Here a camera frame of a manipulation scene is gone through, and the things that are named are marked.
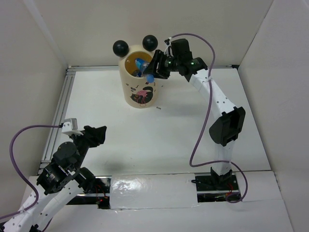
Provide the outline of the light-blue label bottle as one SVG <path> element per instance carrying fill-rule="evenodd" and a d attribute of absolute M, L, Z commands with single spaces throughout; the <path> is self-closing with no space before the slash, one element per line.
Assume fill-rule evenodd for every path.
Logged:
<path fill-rule="evenodd" d="M 146 78 L 147 83 L 153 83 L 155 81 L 155 78 L 154 78 L 153 75 L 144 74 L 144 71 L 148 67 L 149 62 L 147 62 L 147 61 L 145 61 L 141 58 L 137 58 L 137 59 L 135 59 L 135 65 L 137 67 L 137 70 L 140 70 L 142 72 L 142 77 Z"/>

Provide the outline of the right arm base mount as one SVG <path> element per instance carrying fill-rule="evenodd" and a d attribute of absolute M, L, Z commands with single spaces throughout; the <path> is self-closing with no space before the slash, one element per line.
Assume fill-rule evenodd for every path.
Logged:
<path fill-rule="evenodd" d="M 229 201 L 238 201 L 241 198 L 237 178 L 234 174 L 223 183 L 215 184 L 210 174 L 196 175 L 192 180 L 197 190 L 197 202 L 224 202 L 226 198 Z"/>

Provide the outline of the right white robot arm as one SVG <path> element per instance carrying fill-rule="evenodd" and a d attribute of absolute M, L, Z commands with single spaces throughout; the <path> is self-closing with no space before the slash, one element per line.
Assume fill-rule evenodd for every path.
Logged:
<path fill-rule="evenodd" d="M 211 76 L 211 69 L 201 58 L 194 58 L 186 39 L 167 40 L 171 54 L 156 50 L 150 62 L 136 60 L 136 66 L 148 80 L 168 79 L 171 72 L 185 77 L 202 97 L 208 100 L 206 119 L 212 115 L 215 122 L 209 128 L 215 143 L 211 166 L 211 185 L 222 189 L 232 175 L 232 151 L 242 131 L 246 112 L 237 107 L 223 93 Z"/>

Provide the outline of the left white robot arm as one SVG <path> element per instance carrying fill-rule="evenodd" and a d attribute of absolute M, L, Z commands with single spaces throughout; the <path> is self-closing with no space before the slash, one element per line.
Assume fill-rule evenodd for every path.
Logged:
<path fill-rule="evenodd" d="M 6 215 L 2 232 L 43 232 L 55 214 L 82 193 L 94 193 L 98 203 L 108 199 L 108 184 L 82 167 L 88 150 L 104 144 L 107 128 L 84 126 L 79 131 L 69 123 L 57 128 L 71 141 L 58 146 L 35 185 L 25 180 L 32 192 L 17 212 Z"/>

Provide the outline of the dark-blue label bottle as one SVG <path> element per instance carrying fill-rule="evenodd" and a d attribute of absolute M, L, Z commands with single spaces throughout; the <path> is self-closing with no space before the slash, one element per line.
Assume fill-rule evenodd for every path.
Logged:
<path fill-rule="evenodd" d="M 140 70 L 135 70 L 131 75 L 134 76 L 134 77 L 141 78 L 142 72 Z"/>

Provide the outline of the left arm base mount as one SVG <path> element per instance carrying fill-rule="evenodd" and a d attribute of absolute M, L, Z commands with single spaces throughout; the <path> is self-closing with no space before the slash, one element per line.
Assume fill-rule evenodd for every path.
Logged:
<path fill-rule="evenodd" d="M 77 194 L 67 205 L 95 205 L 98 209 L 110 209 L 110 187 L 110 176 L 97 176 L 89 192 Z"/>

